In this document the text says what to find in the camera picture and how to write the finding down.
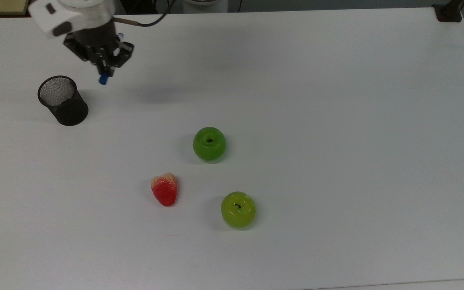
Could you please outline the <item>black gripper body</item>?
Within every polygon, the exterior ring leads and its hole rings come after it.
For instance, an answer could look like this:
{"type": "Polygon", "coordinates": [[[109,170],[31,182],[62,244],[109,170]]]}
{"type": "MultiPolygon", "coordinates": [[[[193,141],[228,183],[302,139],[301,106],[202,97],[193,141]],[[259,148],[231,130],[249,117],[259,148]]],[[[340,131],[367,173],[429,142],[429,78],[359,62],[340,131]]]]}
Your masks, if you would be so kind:
{"type": "Polygon", "coordinates": [[[71,52],[82,61],[96,66],[99,60],[114,61],[116,68],[121,68],[132,56],[134,44],[122,41],[116,32],[114,22],[108,22],[96,28],[86,28],[68,33],[63,40],[71,52]]]}

